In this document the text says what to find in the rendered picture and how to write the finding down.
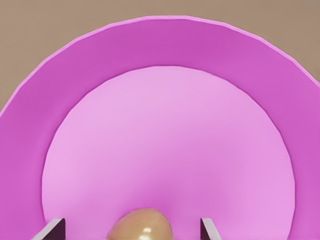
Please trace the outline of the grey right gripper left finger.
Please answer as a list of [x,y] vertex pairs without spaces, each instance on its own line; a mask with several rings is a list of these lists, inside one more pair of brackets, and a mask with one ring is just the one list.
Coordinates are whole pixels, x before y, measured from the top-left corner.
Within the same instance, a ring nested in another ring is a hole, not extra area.
[[66,220],[54,218],[31,240],[66,240]]

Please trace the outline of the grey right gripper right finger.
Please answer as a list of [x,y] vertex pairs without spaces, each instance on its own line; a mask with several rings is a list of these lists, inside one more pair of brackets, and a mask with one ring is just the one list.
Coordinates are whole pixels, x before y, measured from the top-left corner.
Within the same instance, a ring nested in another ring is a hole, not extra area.
[[222,240],[211,218],[200,219],[200,240]]

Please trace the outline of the brown egg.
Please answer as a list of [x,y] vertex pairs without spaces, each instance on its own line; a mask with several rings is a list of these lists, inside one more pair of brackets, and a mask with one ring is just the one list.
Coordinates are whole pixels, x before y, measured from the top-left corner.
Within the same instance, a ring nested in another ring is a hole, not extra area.
[[140,208],[121,217],[106,240],[174,240],[167,217],[153,208]]

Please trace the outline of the pink round plate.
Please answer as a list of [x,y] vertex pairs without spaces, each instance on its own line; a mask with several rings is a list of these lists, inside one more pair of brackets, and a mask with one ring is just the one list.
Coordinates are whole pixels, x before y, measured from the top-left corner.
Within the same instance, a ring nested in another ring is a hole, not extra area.
[[0,240],[103,240],[155,208],[176,240],[320,240],[320,83],[231,25],[149,16],[73,40],[0,112]]

